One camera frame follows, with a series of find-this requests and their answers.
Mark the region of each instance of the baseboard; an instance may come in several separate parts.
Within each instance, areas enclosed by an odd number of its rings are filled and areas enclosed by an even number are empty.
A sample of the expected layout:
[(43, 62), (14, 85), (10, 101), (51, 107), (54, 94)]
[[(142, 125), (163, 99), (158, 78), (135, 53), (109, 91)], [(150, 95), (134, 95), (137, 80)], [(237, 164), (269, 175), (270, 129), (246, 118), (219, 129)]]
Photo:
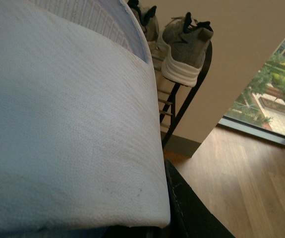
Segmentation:
[[(163, 139), (165, 135), (166, 133), (161, 131), (161, 139)], [(199, 142), (172, 135), (164, 149), (191, 158), (200, 145), (201, 143)]]

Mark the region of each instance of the shoe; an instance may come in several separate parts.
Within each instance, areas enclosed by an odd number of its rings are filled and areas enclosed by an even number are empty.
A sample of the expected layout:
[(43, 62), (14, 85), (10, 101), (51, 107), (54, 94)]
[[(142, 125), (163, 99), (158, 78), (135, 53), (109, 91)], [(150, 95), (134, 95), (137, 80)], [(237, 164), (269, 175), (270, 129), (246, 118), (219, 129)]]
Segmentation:
[(156, 17), (157, 6), (142, 7), (139, 0), (129, 0), (127, 4), (137, 18), (147, 41), (155, 42), (159, 35), (159, 24)]
[(194, 20), (196, 26), (191, 25), (192, 21), (190, 12), (185, 17), (173, 18), (157, 41), (158, 48), (167, 51), (161, 67), (163, 76), (189, 87), (196, 85), (213, 36), (209, 21)]

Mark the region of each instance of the paved walkway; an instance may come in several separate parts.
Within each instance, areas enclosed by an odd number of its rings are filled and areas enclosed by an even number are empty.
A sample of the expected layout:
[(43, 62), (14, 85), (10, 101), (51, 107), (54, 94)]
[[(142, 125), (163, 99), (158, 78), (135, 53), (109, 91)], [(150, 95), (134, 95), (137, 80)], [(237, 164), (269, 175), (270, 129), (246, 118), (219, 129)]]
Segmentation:
[[(264, 108), (259, 102), (259, 98), (261, 97), (261, 95), (260, 94), (252, 94), (252, 95), (256, 99), (263, 115), (265, 117), (272, 118), (271, 123), (270, 123), (270, 127), (271, 127), (272, 131), (279, 133), (279, 134), (282, 134), (282, 135), (285, 135), (285, 114), (275, 112), (271, 109)], [(268, 94), (263, 94), (262, 97), (270, 99), (272, 101), (274, 101), (276, 99), (275, 97), (268, 95)], [(277, 99), (276, 102), (285, 105), (285, 102), (282, 99)]]

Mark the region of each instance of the shoe rack rung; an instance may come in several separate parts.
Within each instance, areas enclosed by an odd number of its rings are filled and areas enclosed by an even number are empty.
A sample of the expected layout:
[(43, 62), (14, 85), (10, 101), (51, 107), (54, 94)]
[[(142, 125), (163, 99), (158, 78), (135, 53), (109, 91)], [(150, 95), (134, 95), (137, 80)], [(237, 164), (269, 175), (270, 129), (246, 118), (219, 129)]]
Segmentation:
[(160, 123), (160, 126), (163, 126), (163, 127), (165, 127), (165, 128), (170, 128), (170, 126), (169, 125), (167, 125), (167, 124), (164, 124), (164, 123)]
[(164, 115), (168, 115), (168, 116), (172, 116), (172, 113), (168, 113), (162, 110), (159, 110), (160, 114), (164, 114)]
[(163, 57), (160, 57), (160, 56), (158, 56), (158, 55), (151, 55), (151, 56), (152, 56), (152, 58), (154, 58), (155, 60), (160, 60), (160, 61), (163, 61), (163, 60), (164, 60)]
[(172, 105), (172, 102), (169, 102), (169, 101), (166, 101), (166, 100), (162, 100), (160, 98), (158, 98), (158, 102), (164, 103), (164, 104), (167, 104), (167, 105)]
[(171, 95), (170, 92), (167, 92), (167, 91), (164, 91), (164, 90), (161, 90), (161, 89), (157, 89), (157, 91), (160, 92), (160, 93)]
[(153, 66), (153, 68), (154, 68), (154, 70), (161, 72), (161, 67), (160, 66)]

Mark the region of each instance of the white sneaker sole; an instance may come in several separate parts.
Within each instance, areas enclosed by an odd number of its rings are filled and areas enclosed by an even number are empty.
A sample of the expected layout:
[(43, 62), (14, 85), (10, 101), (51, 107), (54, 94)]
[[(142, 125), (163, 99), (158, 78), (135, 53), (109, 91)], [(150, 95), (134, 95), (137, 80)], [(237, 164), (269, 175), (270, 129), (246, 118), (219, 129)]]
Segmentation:
[(186, 63), (174, 60), (171, 55), (171, 47), (164, 42), (162, 34), (159, 36), (157, 43), (158, 48), (162, 52), (168, 52), (167, 57), (162, 62), (162, 75), (173, 82), (180, 83), (188, 87), (194, 87), (201, 68), (195, 68)]

